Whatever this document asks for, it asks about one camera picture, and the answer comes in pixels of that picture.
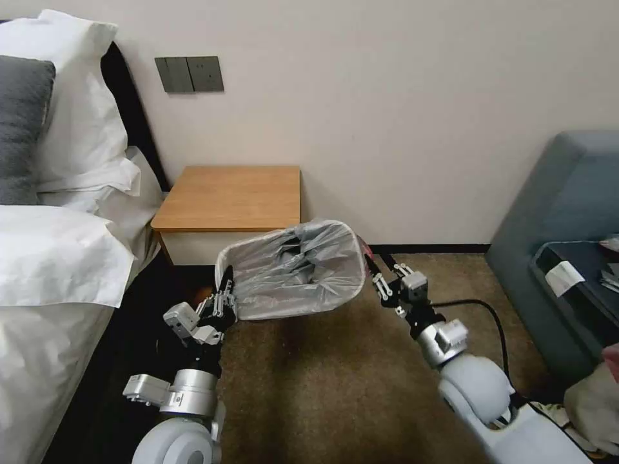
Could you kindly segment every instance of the gray pillow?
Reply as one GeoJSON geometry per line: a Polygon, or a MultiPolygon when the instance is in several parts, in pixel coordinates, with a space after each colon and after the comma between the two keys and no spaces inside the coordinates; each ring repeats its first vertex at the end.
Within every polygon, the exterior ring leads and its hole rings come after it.
{"type": "Polygon", "coordinates": [[[56,69],[50,61],[0,55],[0,204],[34,205],[34,150],[56,69]]]}

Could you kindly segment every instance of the wall switch panel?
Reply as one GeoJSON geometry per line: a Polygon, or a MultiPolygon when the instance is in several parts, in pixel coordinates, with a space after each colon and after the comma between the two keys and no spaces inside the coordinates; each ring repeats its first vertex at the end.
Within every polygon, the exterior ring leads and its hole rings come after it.
{"type": "Polygon", "coordinates": [[[224,91],[218,57],[189,57],[187,65],[196,92],[224,91]]]}
{"type": "Polygon", "coordinates": [[[166,93],[223,92],[219,58],[155,58],[159,77],[166,93]]]}

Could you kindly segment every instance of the headboard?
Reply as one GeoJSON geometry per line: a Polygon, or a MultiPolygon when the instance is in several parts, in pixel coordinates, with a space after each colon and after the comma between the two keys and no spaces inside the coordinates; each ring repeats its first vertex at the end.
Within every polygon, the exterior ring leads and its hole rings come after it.
{"type": "MultiPolygon", "coordinates": [[[[10,19],[0,19],[0,24],[10,19]]],[[[163,191],[170,191],[170,183],[163,171],[159,152],[150,131],[142,101],[133,83],[133,78],[118,46],[112,42],[101,58],[103,80],[114,95],[121,119],[127,130],[128,144],[137,146],[153,169],[163,191]]]]}

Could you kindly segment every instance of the trash can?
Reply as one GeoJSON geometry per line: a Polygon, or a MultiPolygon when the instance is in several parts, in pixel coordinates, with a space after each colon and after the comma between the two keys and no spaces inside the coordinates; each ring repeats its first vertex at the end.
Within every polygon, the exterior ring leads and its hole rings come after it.
{"type": "Polygon", "coordinates": [[[366,277],[360,239],[337,220],[313,220],[228,246],[215,264],[217,285],[228,266],[239,320],[330,311],[357,296],[366,277]]]}

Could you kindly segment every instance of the black baseboard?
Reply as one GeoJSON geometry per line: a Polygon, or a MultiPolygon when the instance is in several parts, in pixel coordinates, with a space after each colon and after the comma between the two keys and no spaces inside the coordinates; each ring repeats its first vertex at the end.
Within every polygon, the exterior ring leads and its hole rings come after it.
{"type": "Polygon", "coordinates": [[[489,244],[417,244],[417,245],[370,245],[377,255],[403,253],[485,253],[489,244]]]}

